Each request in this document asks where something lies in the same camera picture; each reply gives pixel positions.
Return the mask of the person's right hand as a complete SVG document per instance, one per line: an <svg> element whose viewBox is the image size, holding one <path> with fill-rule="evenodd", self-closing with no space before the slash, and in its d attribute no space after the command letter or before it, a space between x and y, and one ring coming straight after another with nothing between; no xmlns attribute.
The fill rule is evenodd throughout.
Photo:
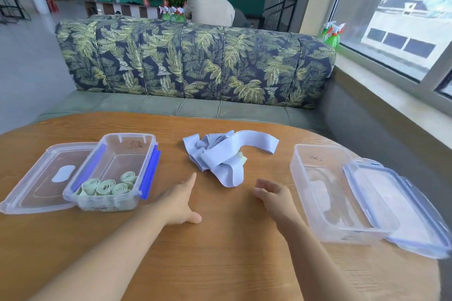
<svg viewBox="0 0 452 301"><path fill-rule="evenodd" d="M262 202L269 216L275 222L278 231L287 238L304 222L295 206L291 191L286 186L281 185L281 187L283 195L279 200Z"/></svg>

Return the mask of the person's left hand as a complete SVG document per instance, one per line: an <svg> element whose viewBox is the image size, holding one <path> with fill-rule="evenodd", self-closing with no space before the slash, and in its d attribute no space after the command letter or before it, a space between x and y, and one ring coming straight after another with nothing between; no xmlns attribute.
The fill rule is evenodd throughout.
<svg viewBox="0 0 452 301"><path fill-rule="evenodd" d="M164 226L183 224L184 213L192 211L189 207L189 199L196 176L196 173L192 173L184 182L165 190L152 203L157 217Z"/></svg>

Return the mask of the person's right forearm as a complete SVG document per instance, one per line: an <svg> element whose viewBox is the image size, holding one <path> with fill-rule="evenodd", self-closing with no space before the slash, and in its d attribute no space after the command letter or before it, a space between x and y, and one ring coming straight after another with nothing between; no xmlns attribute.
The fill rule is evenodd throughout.
<svg viewBox="0 0 452 301"><path fill-rule="evenodd" d="M301 218L276 225L287 242L304 301L365 301Z"/></svg>

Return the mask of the person's left forearm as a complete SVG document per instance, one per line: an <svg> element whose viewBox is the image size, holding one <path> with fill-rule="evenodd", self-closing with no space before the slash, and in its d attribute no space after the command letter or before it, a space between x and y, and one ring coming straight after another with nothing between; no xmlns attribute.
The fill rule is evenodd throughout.
<svg viewBox="0 0 452 301"><path fill-rule="evenodd" d="M28 301L121 301L170 208L151 205L48 282Z"/></svg>

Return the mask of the clear empty plastic container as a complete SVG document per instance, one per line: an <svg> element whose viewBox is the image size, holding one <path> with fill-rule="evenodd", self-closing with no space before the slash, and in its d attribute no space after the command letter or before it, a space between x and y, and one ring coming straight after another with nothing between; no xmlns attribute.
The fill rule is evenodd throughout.
<svg viewBox="0 0 452 301"><path fill-rule="evenodd" d="M400 222L341 146L296 144L290 170L309 227L321 242L373 245Z"/></svg>

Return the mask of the clear container with blue clips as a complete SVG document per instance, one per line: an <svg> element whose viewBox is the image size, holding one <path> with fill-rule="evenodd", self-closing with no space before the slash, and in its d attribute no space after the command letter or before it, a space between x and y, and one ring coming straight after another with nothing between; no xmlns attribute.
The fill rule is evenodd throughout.
<svg viewBox="0 0 452 301"><path fill-rule="evenodd" d="M63 198L83 211L125 212L147 200L160 160L156 137L150 133L110 133L101 138L63 191ZM120 176L133 171L133 189L122 195L78 196L76 190L90 178L121 183Z"/></svg>

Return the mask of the clear lid with blue clips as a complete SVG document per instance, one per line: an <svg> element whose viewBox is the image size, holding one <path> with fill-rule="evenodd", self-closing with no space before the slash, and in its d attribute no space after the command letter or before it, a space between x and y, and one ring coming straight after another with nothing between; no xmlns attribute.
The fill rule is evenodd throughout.
<svg viewBox="0 0 452 301"><path fill-rule="evenodd" d="M452 256L452 231L427 197L408 179L368 159L343 167L353 195L385 240L427 258Z"/></svg>

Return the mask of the leaf-patterned sofa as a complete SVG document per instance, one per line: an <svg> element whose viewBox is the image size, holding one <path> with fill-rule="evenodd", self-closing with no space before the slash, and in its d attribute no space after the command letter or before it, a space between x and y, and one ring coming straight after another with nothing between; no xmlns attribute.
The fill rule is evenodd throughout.
<svg viewBox="0 0 452 301"><path fill-rule="evenodd" d="M319 104L336 52L298 33L109 15L62 20L76 91L35 122L129 112L265 122L331 138Z"/></svg>

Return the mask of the clear plastic lid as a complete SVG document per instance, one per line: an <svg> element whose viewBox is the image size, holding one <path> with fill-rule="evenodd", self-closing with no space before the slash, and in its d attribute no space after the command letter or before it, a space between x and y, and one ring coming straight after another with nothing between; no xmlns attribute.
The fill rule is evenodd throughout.
<svg viewBox="0 0 452 301"><path fill-rule="evenodd" d="M73 202L63 198L63 191L96 146L96 142L86 142L48 147L0 203L0 212L33 214L75 207Z"/></svg>

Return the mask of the green spray bottle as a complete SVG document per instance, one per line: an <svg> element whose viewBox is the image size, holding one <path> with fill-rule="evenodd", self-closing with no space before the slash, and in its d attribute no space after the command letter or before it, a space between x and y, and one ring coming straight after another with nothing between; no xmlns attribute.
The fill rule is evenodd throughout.
<svg viewBox="0 0 452 301"><path fill-rule="evenodd" d="M336 21L330 21L324 24L324 28L322 30L322 32L320 33L320 35L318 36L318 38L322 41L325 41L328 36L329 33L332 31L333 26L335 25Z"/></svg>
<svg viewBox="0 0 452 301"><path fill-rule="evenodd" d="M340 43L340 35L343 33L343 29L346 23L336 25L332 24L327 33L325 34L324 44L336 49Z"/></svg>

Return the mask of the black metal rack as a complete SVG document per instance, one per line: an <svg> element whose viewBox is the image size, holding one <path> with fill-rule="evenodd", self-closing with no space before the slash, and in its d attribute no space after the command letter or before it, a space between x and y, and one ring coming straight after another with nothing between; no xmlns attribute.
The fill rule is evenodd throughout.
<svg viewBox="0 0 452 301"><path fill-rule="evenodd" d="M289 32L298 0L282 0L262 13L259 29Z"/></svg>

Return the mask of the group of green spray bottles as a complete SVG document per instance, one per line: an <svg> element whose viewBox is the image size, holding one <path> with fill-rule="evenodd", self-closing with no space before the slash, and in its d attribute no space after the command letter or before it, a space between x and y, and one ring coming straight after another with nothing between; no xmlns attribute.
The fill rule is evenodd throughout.
<svg viewBox="0 0 452 301"><path fill-rule="evenodd" d="M159 6L160 19L170 20L176 22L186 22L184 8L182 7L167 7Z"/></svg>

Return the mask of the window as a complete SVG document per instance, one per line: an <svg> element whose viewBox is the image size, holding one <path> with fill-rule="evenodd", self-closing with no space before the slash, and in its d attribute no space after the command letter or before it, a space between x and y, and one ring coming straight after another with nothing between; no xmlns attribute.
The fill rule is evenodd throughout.
<svg viewBox="0 0 452 301"><path fill-rule="evenodd" d="M405 91L452 103L452 0L331 0L337 48Z"/></svg>

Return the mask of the low wooden shelf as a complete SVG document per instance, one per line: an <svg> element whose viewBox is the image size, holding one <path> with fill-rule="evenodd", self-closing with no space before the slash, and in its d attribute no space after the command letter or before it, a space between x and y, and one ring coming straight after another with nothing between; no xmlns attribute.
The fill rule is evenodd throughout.
<svg viewBox="0 0 452 301"><path fill-rule="evenodd" d="M139 3L117 3L113 1L84 0L88 17L94 15L122 15L134 18L161 19L159 7Z"/></svg>

